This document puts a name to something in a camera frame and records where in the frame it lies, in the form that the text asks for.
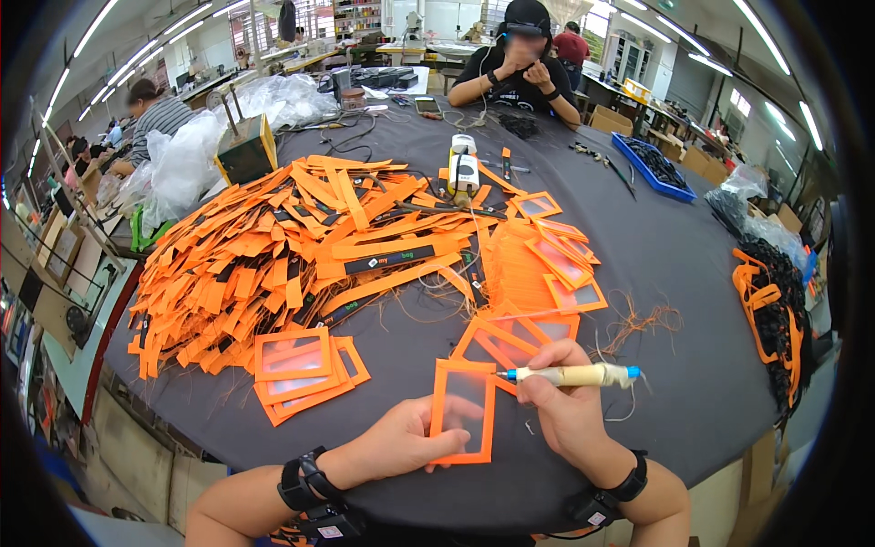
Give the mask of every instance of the striped shirt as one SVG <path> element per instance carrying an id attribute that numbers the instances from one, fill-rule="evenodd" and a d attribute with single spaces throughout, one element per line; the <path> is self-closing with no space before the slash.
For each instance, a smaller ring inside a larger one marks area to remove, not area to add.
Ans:
<path id="1" fill-rule="evenodd" d="M 165 97 L 150 106 L 136 122 L 130 163 L 139 167 L 144 160 L 149 159 L 149 151 L 146 149 L 146 135 L 149 131 L 157 130 L 173 137 L 192 118 L 194 112 L 177 97 Z"/>

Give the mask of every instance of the smartphone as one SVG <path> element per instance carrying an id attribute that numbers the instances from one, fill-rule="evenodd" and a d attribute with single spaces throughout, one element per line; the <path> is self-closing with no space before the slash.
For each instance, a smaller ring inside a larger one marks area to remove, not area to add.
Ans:
<path id="1" fill-rule="evenodd" d="M 422 114 L 423 112 L 443 114 L 443 112 L 441 112 L 440 105 L 437 101 L 435 101 L 434 97 L 416 97 L 413 101 L 417 105 L 416 112 L 418 114 Z"/>

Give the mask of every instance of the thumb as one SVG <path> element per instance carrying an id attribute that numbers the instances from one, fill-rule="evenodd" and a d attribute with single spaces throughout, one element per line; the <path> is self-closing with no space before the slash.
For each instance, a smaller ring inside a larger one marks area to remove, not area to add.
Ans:
<path id="1" fill-rule="evenodd" d="M 471 440 L 471 433 L 464 429 L 450 429 L 436 437 L 423 439 L 423 455 L 428 461 L 443 458 L 450 454 L 465 451 L 465 444 Z"/>
<path id="2" fill-rule="evenodd" d="M 551 417 L 560 417 L 573 411 L 571 406 L 574 400 L 541 376 L 533 375 L 526 378 L 517 385 L 517 391 L 519 393 L 517 400 L 520 403 L 532 403 Z"/>

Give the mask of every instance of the gray table cover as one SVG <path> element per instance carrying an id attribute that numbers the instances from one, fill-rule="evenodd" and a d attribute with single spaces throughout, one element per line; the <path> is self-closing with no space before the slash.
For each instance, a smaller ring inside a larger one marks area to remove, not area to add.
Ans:
<path id="1" fill-rule="evenodd" d="M 416 116 L 410 108 L 389 106 L 396 120 L 414 115 L 406 123 L 380 116 L 369 135 L 346 147 L 367 144 L 373 160 L 392 158 L 436 176 L 446 165 L 456 129 Z M 650 458 L 692 487 L 739 457 L 778 417 L 766 367 L 732 286 L 732 269 L 739 263 L 731 255 L 735 241 L 701 198 L 712 185 L 682 168 L 700 196 L 686 204 L 657 193 L 637 173 L 634 201 L 613 171 L 568 148 L 580 140 L 606 152 L 625 173 L 629 163 L 611 145 L 610 135 L 588 127 L 575 134 L 548 116 L 538 116 L 538 123 L 542 134 L 528 141 L 492 119 L 469 133 L 480 158 L 501 161 L 501 148 L 507 146 L 514 165 L 531 169 L 518 173 L 515 183 L 529 192 L 548 190 L 563 209 L 553 218 L 589 236 L 602 262 L 595 278 L 605 295 L 614 290 L 631 293 L 636 310 L 645 316 L 668 298 L 681 313 L 679 332 L 669 335 L 657 329 L 626 341 L 619 363 L 640 365 L 653 395 L 639 386 L 634 415 L 605 427 L 623 445 L 648 450 Z M 354 128 L 330 130 L 328 136 L 338 142 L 368 125 L 362 120 Z M 324 154 L 327 148 L 316 131 L 287 135 L 278 144 L 280 163 Z M 362 149 L 344 157 L 366 155 Z M 501 195 L 495 188 L 487 203 Z M 626 315 L 623 297 L 614 291 L 611 299 Z M 401 301 L 422 321 L 449 311 L 419 284 L 410 284 Z M 128 313 L 109 343 L 106 362 L 161 418 L 232 468 L 283 464 L 318 445 L 330 448 L 357 437 L 404 398 L 429 395 L 435 359 L 446 358 L 465 330 L 458 315 L 438 323 L 411 320 L 394 300 L 383 306 L 381 315 L 376 307 L 366 307 L 332 330 L 354 337 L 373 379 L 277 428 L 264 415 L 251 389 L 252 378 L 238 368 L 213 376 L 176 367 L 156 381 L 140 381 L 136 358 L 127 353 L 132 338 L 126 328 Z M 598 329 L 599 342 L 605 345 L 606 328 L 618 317 L 612 308 L 582 316 L 577 341 L 595 347 Z M 629 393 L 604 389 L 602 405 L 608 417 L 623 417 L 630 409 Z M 528 420 L 535 435 L 525 426 Z M 499 391 L 491 464 L 409 473 L 357 487 L 347 498 L 384 522 L 476 532 L 556 532 L 580 528 L 565 517 L 563 501 L 584 485 L 584 476 L 547 447 L 536 411 Z"/>

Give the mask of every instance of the blue plastic tray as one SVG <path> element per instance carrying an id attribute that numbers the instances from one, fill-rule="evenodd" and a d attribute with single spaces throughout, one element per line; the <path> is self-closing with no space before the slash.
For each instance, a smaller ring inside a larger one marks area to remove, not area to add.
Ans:
<path id="1" fill-rule="evenodd" d="M 689 186 L 687 186 L 686 190 L 681 190 L 680 188 L 675 188 L 672 185 L 667 185 L 667 184 L 660 182 L 659 179 L 657 179 L 656 176 L 653 174 L 653 172 L 650 171 L 650 168 L 647 167 L 643 161 L 641 161 L 641 158 L 638 157 L 638 154 L 633 152 L 631 148 L 626 146 L 626 143 L 624 143 L 622 140 L 620 140 L 620 137 L 623 137 L 622 135 L 620 135 L 619 133 L 614 133 L 614 132 L 612 132 L 611 134 L 613 135 L 613 137 L 611 137 L 611 141 L 613 142 L 613 145 L 616 146 L 617 148 L 619 148 L 619 151 L 623 152 L 624 156 L 629 158 L 629 161 L 632 162 L 632 165 L 634 165 L 638 169 L 638 171 L 640 171 L 644 175 L 644 179 L 648 182 L 649 185 L 651 185 L 654 188 L 654 190 L 656 190 L 656 192 L 667 193 L 668 195 L 674 196 L 681 201 L 686 201 L 687 203 L 690 203 L 692 200 L 694 200 L 695 198 L 698 197 L 698 196 L 696 196 L 696 193 L 693 192 L 693 189 L 690 188 Z M 644 146 L 648 146 L 648 147 L 654 149 L 655 151 L 659 152 L 659 149 L 656 148 L 655 146 L 653 146 L 652 144 L 648 144 L 648 143 L 645 143 L 643 141 L 639 141 L 638 139 L 634 139 L 634 140 L 638 141 L 639 143 L 643 144 Z M 672 163 L 670 161 L 668 161 L 667 159 L 665 159 L 665 163 L 670 165 L 672 169 L 675 169 L 675 167 L 672 165 Z M 681 180 L 685 180 L 683 175 L 680 172 L 677 172 L 677 176 Z"/>

